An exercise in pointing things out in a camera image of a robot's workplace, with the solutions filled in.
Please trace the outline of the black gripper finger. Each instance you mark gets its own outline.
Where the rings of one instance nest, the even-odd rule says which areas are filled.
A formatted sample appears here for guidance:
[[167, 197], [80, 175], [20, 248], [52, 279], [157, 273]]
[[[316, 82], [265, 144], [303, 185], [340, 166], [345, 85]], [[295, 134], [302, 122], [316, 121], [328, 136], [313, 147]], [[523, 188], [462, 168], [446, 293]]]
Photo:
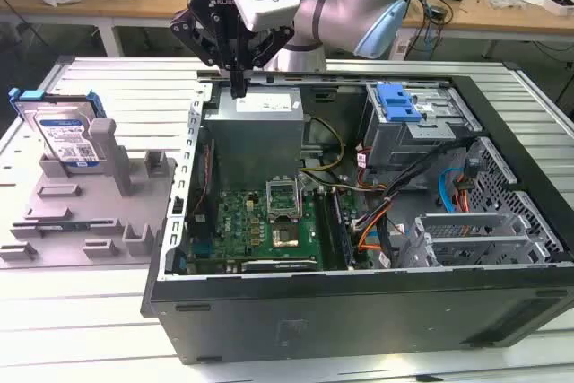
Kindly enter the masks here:
[[240, 97], [240, 70], [226, 29], [227, 22], [219, 12], [208, 13], [202, 24], [194, 12], [186, 9], [170, 23], [170, 30], [186, 47], [208, 66], [217, 66], [220, 74], [230, 82], [233, 99]]
[[293, 27], [280, 26], [253, 32], [239, 26], [239, 97], [246, 96], [248, 71], [265, 66], [294, 34]]

